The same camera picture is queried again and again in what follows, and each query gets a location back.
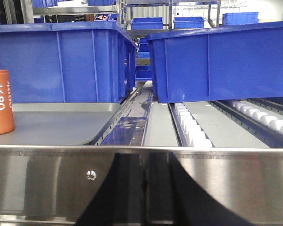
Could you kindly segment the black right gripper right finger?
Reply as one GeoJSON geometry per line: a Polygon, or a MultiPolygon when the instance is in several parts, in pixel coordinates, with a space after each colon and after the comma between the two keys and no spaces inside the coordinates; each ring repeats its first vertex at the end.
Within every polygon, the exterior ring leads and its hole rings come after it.
{"type": "Polygon", "coordinates": [[[150,153],[147,162],[147,225],[250,226],[206,192],[173,153],[150,153]]]}

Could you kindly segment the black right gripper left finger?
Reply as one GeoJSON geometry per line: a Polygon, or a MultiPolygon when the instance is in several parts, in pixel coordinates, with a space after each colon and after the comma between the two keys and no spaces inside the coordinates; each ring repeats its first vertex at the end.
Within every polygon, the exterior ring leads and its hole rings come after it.
{"type": "Polygon", "coordinates": [[[143,166],[138,154],[115,154],[104,182],[75,225],[144,225],[143,166]]]}

